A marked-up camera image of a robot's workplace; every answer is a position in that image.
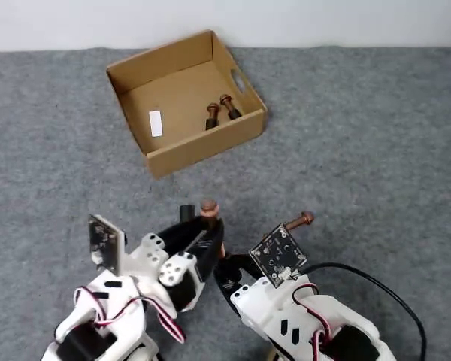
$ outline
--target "screw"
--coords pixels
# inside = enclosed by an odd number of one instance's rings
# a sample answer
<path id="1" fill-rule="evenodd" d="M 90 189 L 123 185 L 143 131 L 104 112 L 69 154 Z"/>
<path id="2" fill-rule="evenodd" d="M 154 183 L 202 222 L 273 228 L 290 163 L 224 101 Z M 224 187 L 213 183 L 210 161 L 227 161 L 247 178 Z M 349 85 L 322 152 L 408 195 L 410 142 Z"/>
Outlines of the screw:
<path id="1" fill-rule="evenodd" d="M 209 118 L 205 122 L 205 130 L 215 128 L 217 126 L 217 114 L 219 113 L 220 106 L 217 103 L 210 103 L 207 106 L 209 112 Z"/>
<path id="2" fill-rule="evenodd" d="M 213 211 L 217 206 L 217 202 L 213 199 L 204 199 L 201 202 L 201 210 L 204 212 L 211 212 Z"/>
<path id="3" fill-rule="evenodd" d="M 227 94 L 222 94 L 220 96 L 220 104 L 224 105 L 229 111 L 229 119 L 233 120 L 242 116 L 241 112 L 238 111 L 234 105 L 232 105 L 232 97 Z"/>
<path id="4" fill-rule="evenodd" d="M 301 212 L 301 216 L 296 218 L 295 220 L 291 220 L 290 222 L 284 225 L 284 228 L 290 231 L 291 229 L 297 228 L 299 226 L 303 226 L 304 224 L 311 224 L 314 220 L 314 215 L 310 212 Z"/>

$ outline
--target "white label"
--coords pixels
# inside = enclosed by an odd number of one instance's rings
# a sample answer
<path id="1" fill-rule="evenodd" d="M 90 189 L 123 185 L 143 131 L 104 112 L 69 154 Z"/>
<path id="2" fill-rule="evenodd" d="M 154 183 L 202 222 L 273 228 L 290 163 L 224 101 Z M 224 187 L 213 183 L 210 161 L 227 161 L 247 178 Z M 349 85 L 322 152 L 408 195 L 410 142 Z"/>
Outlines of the white label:
<path id="1" fill-rule="evenodd" d="M 150 111 L 150 132 L 153 137 L 162 137 L 162 117 L 160 111 Z"/>

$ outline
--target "circuit board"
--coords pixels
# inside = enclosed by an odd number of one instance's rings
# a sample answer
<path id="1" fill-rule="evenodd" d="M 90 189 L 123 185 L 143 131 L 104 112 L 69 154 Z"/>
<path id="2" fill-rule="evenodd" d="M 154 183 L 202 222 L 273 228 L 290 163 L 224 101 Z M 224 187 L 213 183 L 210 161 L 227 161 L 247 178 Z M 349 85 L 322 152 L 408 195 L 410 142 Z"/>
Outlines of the circuit board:
<path id="1" fill-rule="evenodd" d="M 283 223 L 251 249 L 249 255 L 275 288 L 307 261 Z"/>
<path id="2" fill-rule="evenodd" d="M 119 239 L 120 231 L 108 222 L 98 217 L 89 215 L 90 252 L 100 259 L 101 267 L 112 273 L 119 269 Z"/>

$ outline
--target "gray carpet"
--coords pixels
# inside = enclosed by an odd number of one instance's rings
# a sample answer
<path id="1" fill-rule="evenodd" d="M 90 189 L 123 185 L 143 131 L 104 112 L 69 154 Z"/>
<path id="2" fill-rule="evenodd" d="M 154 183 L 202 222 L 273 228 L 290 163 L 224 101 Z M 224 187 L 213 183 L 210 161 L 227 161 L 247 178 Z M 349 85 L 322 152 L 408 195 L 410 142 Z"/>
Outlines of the gray carpet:
<path id="1" fill-rule="evenodd" d="M 271 111 L 267 130 L 161 180 L 143 166 L 104 72 L 132 53 L 0 53 L 0 361 L 40 359 L 74 287 L 95 277 L 87 213 L 121 226 L 134 247 L 202 196 L 220 202 L 234 252 L 313 211 L 295 232 L 311 264 L 377 276 L 424 320 L 428 359 L 451 359 L 451 49 L 233 50 Z M 417 359 L 414 323 L 380 290 L 335 270 L 313 280 L 373 320 L 399 360 Z M 181 315 L 185 345 L 154 318 L 167 361 L 268 351 L 212 280 Z"/>

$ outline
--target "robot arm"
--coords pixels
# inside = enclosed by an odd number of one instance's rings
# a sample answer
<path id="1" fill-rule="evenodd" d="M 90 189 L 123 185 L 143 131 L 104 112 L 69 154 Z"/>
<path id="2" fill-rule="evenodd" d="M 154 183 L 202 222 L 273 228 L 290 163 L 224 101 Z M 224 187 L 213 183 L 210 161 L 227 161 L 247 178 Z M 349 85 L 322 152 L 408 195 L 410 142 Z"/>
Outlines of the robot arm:
<path id="1" fill-rule="evenodd" d="M 146 234 L 132 253 L 125 252 L 125 233 L 99 215 L 90 215 L 89 233 L 92 261 L 105 270 L 76 289 L 74 310 L 57 326 L 42 360 L 156 359 L 159 348 L 145 332 L 148 306 L 184 343 L 174 319 L 195 307 L 219 259 L 222 220 L 189 214 L 158 234 Z"/>
<path id="2" fill-rule="evenodd" d="M 273 344 L 276 359 L 394 361 L 371 321 L 334 297 L 317 294 L 316 285 L 298 272 L 306 259 L 290 224 L 279 225 L 250 254 L 228 254 L 219 261 L 214 277 L 232 309 Z M 256 281 L 241 284 L 241 270 Z"/>

